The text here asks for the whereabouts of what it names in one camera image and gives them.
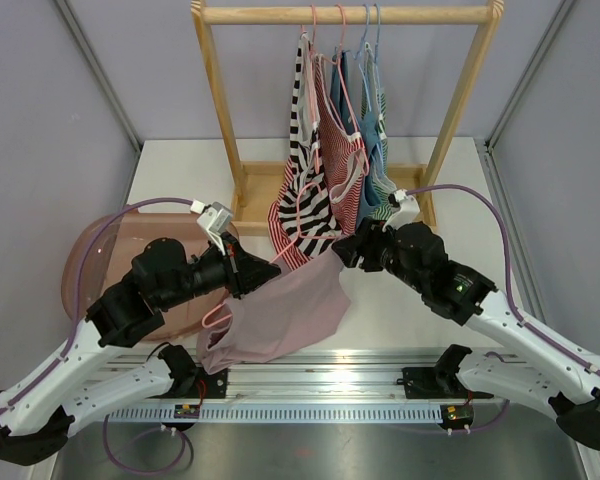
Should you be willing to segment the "pink tank top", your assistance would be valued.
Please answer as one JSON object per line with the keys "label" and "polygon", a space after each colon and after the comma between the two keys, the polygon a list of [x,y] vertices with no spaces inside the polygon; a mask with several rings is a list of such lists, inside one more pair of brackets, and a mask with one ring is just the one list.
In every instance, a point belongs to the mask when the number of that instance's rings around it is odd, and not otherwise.
{"label": "pink tank top", "polygon": [[240,362],[266,363],[335,334],[351,305],[340,283],[343,268],[327,250],[208,312],[196,344],[205,372],[215,374]]}

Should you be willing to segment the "black white striped tank top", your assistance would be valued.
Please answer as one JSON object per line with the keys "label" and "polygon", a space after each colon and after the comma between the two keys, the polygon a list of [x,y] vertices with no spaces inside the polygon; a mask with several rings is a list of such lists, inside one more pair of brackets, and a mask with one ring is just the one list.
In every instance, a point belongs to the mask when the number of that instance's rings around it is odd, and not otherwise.
{"label": "black white striped tank top", "polygon": [[283,261],[289,269],[295,270],[323,253],[336,238],[342,235],[342,231],[331,210],[328,198],[325,170],[321,159],[319,131],[319,146],[315,155],[316,171],[308,174],[304,183],[300,182],[300,178],[296,174],[296,163],[290,153],[291,110],[292,95],[289,120],[289,155],[283,171],[282,185],[279,188],[277,198],[269,208],[267,217],[269,237],[276,254],[287,246],[291,237],[295,236],[295,204],[299,190],[310,182],[318,183],[321,188],[320,192],[316,188],[307,189],[300,203],[302,232],[308,235],[308,238],[297,241],[293,249],[289,249],[283,257],[278,259]]}

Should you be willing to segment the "pink wire hanger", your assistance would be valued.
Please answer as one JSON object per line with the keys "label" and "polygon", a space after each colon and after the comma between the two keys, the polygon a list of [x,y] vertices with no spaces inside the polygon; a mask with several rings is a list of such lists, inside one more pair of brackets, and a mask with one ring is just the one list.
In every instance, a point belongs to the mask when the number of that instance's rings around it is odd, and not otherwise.
{"label": "pink wire hanger", "polygon": [[344,120],[342,120],[342,129],[345,130],[346,125],[350,124],[351,125],[351,134],[354,136],[355,140],[360,141],[361,157],[358,160],[358,163],[360,164],[360,167],[361,167],[361,174],[364,177],[366,177],[369,175],[369,172],[370,172],[369,159],[368,159],[368,155],[366,152],[366,147],[364,145],[362,135],[360,133],[359,123],[357,120],[356,112],[354,110],[354,107],[353,107],[353,104],[351,101],[351,97],[349,94],[348,81],[347,81],[348,68],[347,68],[347,66],[342,66],[342,59],[344,58],[343,52],[345,51],[344,41],[345,41],[346,29],[347,29],[346,13],[345,13],[344,6],[341,5],[340,3],[336,3],[335,7],[337,8],[337,10],[340,14],[341,25],[340,25],[340,37],[338,40],[337,47],[334,49],[334,57],[332,58],[331,63],[335,66],[336,72],[338,74],[341,96],[344,98],[344,101],[345,101],[345,104],[347,107],[348,116]]}
{"label": "pink wire hanger", "polygon": [[298,41],[290,122],[290,153],[300,182],[315,172],[320,121],[313,68],[313,44],[305,28]]}
{"label": "pink wire hanger", "polygon": [[[299,190],[299,193],[296,198],[296,204],[295,204],[295,213],[296,213],[296,215],[295,215],[295,220],[296,220],[295,236],[290,238],[287,246],[284,247],[280,252],[278,252],[273,257],[273,259],[269,262],[269,265],[275,266],[276,261],[279,258],[283,257],[289,249],[293,249],[295,247],[295,243],[297,241],[299,241],[303,238],[308,238],[308,235],[306,235],[302,232],[301,219],[300,219],[300,212],[301,212],[300,203],[302,200],[302,196],[304,195],[304,192],[307,189],[311,190],[312,188],[316,188],[318,192],[321,191],[320,185],[315,182],[310,182],[310,183],[306,184],[302,189]],[[219,317],[218,311],[222,310],[225,307],[225,304],[226,304],[226,302],[223,301],[222,303],[218,304],[213,309],[211,309],[207,314],[204,315],[204,317],[202,318],[202,321],[201,321],[201,325],[204,329],[210,329],[218,324],[221,324],[221,323],[229,320],[232,317],[231,313],[224,315],[222,317]]]}

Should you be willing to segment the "red white striped tank top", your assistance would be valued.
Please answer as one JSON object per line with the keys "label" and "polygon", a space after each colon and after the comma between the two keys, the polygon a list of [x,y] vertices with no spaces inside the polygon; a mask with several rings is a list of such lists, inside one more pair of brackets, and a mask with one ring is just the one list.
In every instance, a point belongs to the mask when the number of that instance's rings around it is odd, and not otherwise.
{"label": "red white striped tank top", "polygon": [[324,165],[331,210],[344,235],[356,230],[359,197],[363,175],[358,163],[361,155],[359,140],[342,129],[336,108],[330,100],[325,67],[328,59],[313,56],[314,80],[320,117],[318,131],[321,159]]}

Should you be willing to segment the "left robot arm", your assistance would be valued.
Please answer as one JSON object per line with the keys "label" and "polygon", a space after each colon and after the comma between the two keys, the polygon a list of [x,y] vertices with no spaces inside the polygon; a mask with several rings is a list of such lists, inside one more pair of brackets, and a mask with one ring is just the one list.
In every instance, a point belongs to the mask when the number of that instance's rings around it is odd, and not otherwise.
{"label": "left robot arm", "polygon": [[52,355],[0,391],[0,460],[30,466],[57,453],[92,422],[146,398],[183,398],[199,369],[169,344],[141,366],[91,387],[86,380],[162,327],[169,309],[215,290],[236,298],[280,275],[278,265],[246,252],[229,233],[189,259],[172,238],[149,243],[130,271],[107,288]]}

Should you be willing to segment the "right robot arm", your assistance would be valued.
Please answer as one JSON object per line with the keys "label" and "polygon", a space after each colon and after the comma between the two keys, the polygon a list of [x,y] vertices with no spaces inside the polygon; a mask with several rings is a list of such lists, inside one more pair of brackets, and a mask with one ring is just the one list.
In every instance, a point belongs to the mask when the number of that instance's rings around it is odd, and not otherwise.
{"label": "right robot arm", "polygon": [[512,400],[600,451],[600,355],[522,313],[493,281],[451,260],[442,238],[422,222],[392,228],[366,219],[332,249],[349,268],[393,275],[434,314],[491,338],[522,361],[507,364],[452,345],[433,374],[440,393],[466,389]]}

